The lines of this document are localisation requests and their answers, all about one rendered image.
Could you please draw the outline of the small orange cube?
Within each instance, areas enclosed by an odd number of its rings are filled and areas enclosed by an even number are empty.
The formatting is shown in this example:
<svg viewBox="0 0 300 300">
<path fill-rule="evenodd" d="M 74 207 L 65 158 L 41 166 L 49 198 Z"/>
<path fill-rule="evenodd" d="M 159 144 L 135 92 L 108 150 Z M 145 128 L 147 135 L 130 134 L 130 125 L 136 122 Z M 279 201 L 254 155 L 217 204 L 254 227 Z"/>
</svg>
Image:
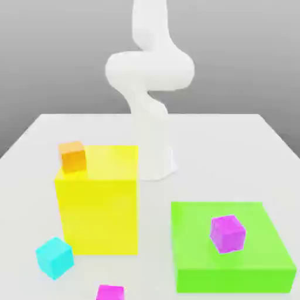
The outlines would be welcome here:
<svg viewBox="0 0 300 300">
<path fill-rule="evenodd" d="M 59 144 L 59 154 L 64 173 L 86 170 L 86 152 L 80 141 Z"/>
</svg>

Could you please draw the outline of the small purple cube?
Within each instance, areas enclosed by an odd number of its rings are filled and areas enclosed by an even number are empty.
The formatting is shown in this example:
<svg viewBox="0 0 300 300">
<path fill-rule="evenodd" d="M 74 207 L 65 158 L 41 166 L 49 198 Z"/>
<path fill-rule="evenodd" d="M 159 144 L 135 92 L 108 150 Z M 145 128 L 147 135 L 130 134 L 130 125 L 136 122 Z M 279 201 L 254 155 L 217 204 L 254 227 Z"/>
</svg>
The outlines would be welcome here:
<svg viewBox="0 0 300 300">
<path fill-rule="evenodd" d="M 246 229 L 233 214 L 211 219 L 210 238 L 220 254 L 244 248 Z"/>
</svg>

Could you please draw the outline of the small cyan cube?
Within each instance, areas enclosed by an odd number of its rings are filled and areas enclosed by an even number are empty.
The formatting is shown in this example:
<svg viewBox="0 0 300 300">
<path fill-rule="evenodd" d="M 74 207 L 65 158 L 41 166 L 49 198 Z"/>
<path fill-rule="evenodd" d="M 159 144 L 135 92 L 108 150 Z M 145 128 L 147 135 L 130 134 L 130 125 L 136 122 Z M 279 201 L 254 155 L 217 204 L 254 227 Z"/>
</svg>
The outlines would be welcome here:
<svg viewBox="0 0 300 300">
<path fill-rule="evenodd" d="M 56 280 L 74 265 L 72 247 L 58 237 L 53 237 L 36 249 L 40 269 Z"/>
</svg>

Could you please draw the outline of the small magenta cube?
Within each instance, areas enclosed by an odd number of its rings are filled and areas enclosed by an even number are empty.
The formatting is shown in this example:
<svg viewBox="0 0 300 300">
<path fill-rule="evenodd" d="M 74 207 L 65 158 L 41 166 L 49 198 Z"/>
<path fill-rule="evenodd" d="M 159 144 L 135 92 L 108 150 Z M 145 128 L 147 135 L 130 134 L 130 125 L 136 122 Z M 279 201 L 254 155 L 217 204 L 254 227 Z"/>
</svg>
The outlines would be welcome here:
<svg viewBox="0 0 300 300">
<path fill-rule="evenodd" d="M 101 284 L 98 287 L 96 300 L 124 300 L 124 287 Z"/>
</svg>

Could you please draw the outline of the large yellow box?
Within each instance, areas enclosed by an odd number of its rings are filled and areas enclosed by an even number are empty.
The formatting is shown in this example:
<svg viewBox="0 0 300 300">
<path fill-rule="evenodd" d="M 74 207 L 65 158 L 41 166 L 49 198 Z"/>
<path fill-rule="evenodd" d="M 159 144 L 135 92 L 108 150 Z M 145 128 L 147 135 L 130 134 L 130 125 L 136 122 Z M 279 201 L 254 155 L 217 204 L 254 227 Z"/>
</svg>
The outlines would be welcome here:
<svg viewBox="0 0 300 300">
<path fill-rule="evenodd" d="M 55 189 L 63 236 L 74 255 L 138 254 L 138 148 L 85 147 L 87 168 L 59 170 Z"/>
</svg>

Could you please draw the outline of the large green box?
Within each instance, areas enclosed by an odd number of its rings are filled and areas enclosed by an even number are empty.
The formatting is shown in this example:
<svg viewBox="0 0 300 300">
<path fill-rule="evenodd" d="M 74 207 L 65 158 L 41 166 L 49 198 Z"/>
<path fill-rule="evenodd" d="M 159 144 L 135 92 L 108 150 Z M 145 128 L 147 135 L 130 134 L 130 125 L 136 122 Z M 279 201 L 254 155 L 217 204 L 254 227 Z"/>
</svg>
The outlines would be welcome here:
<svg viewBox="0 0 300 300">
<path fill-rule="evenodd" d="M 211 220 L 233 214 L 246 229 L 241 251 L 220 254 Z M 172 202 L 178 293 L 289 293 L 296 266 L 261 202 Z"/>
</svg>

